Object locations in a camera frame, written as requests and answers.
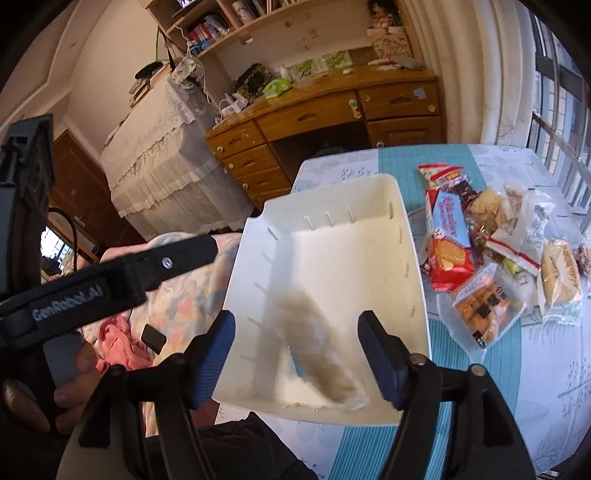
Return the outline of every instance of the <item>cable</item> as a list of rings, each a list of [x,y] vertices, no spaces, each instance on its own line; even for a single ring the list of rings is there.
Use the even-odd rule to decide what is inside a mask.
[[[76,225],[74,220],[71,219],[70,215],[64,212],[61,208],[49,207],[47,213],[57,213],[66,219],[66,222],[70,224],[72,229],[72,235],[74,236],[74,271],[78,271],[78,232],[76,231]]]

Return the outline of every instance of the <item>screw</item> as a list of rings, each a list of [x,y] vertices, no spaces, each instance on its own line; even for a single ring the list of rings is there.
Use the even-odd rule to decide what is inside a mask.
[[[410,361],[413,365],[422,366],[427,363],[427,357],[424,356],[422,353],[411,353]]]
[[[486,375],[486,368],[482,365],[474,364],[470,367],[470,371],[477,377],[484,377]]]

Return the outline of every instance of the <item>packaged bread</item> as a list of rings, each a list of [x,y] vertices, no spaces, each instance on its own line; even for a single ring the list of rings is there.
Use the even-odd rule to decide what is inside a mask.
[[[580,324],[581,279],[573,250],[566,240],[544,240],[538,285],[544,320]]]
[[[470,361],[481,363],[488,349],[525,309],[513,279],[490,263],[451,293],[437,296],[439,318]]]

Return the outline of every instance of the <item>window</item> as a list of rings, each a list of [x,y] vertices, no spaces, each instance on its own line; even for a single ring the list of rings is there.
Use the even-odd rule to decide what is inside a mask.
[[[41,255],[56,259],[60,266],[63,267],[62,262],[64,257],[73,250],[49,227],[41,234]]]
[[[528,147],[552,174],[581,231],[591,222],[589,87],[559,40],[534,15],[534,112]]]

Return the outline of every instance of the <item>desk drawer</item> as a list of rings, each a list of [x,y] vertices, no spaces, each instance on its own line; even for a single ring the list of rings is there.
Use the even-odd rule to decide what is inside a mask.
[[[441,143],[441,118],[416,116],[368,122],[373,147]]]
[[[218,158],[229,157],[262,143],[265,143],[265,139],[252,120],[207,140]]]
[[[252,203],[255,204],[256,208],[262,210],[263,205],[267,200],[283,197],[284,195],[289,194],[290,191],[291,187],[286,187],[284,189],[272,190],[270,192],[257,193],[252,196]]]
[[[238,177],[236,181],[250,198],[259,193],[291,187],[281,167],[244,175]]]
[[[392,116],[439,115],[435,82],[393,83],[359,90],[368,120]]]
[[[226,166],[224,171],[231,173],[234,178],[279,166],[275,155],[266,144],[226,157],[222,162]]]
[[[272,141],[332,125],[355,122],[361,116],[355,118],[353,109],[349,106],[351,100],[357,102],[352,90],[334,93],[268,113],[260,117],[257,123],[267,140]]]

